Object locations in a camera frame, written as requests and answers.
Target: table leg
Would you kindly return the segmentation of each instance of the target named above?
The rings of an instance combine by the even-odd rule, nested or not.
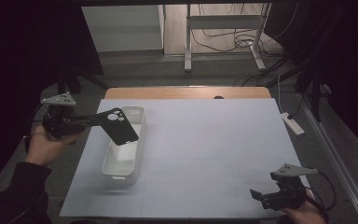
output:
[[[249,42],[252,44],[250,47],[250,50],[255,58],[255,63],[257,64],[257,68],[259,71],[266,70],[266,66],[264,65],[263,60],[261,59],[261,56],[260,56],[258,41],[260,40],[260,36],[263,33],[264,24],[266,24],[267,14],[269,13],[269,6],[270,6],[270,3],[265,4],[263,11],[261,12],[261,17],[260,17],[260,21],[258,23],[257,30],[255,32],[255,39],[253,42],[252,41]]]
[[[186,50],[185,50],[185,71],[191,72],[191,16],[190,4],[187,4],[187,17],[186,17]]]

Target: metal stand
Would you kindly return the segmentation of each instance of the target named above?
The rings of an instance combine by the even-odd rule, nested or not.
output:
[[[191,16],[190,4],[187,4],[186,17],[186,50],[185,50],[185,71],[191,72],[191,30],[201,29],[254,29],[256,30],[255,40],[251,42],[251,52],[255,63],[260,71],[266,70],[258,48],[258,41],[263,33],[269,12],[270,3],[266,3],[261,15],[222,15],[222,16]]]

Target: white cord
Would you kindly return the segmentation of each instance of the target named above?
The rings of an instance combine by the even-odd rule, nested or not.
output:
[[[277,35],[277,36],[275,36],[275,37],[272,37],[270,40],[268,40],[268,41],[266,41],[266,42],[264,42],[264,43],[268,43],[269,41],[271,41],[271,40],[273,40],[273,39],[275,39],[275,38],[277,38],[277,37],[283,35],[284,32],[286,32],[286,30],[290,27],[290,25],[292,24],[292,22],[293,22],[293,20],[294,20],[294,18],[295,18],[295,15],[296,15],[296,12],[297,12],[297,8],[298,8],[298,3],[296,4],[295,13],[293,13],[293,17],[292,17],[292,19],[290,20],[289,24],[287,24],[286,28],[285,28],[279,35]]]
[[[281,110],[281,113],[283,113],[283,110],[281,108],[281,85],[280,85],[281,75],[282,74],[279,74],[278,76],[278,107]]]

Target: person's hand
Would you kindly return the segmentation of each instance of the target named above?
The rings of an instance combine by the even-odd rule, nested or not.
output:
[[[325,224],[321,212],[307,201],[297,209],[284,208],[282,211],[289,216],[295,224]]]
[[[31,133],[30,147],[25,161],[48,166],[61,155],[68,144],[74,143],[81,134],[76,133],[58,139],[49,135],[42,125],[38,125]]]

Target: dark sleeve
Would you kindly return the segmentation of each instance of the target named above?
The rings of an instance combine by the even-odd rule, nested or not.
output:
[[[0,223],[51,223],[45,181],[51,170],[19,162],[7,189],[0,192]]]

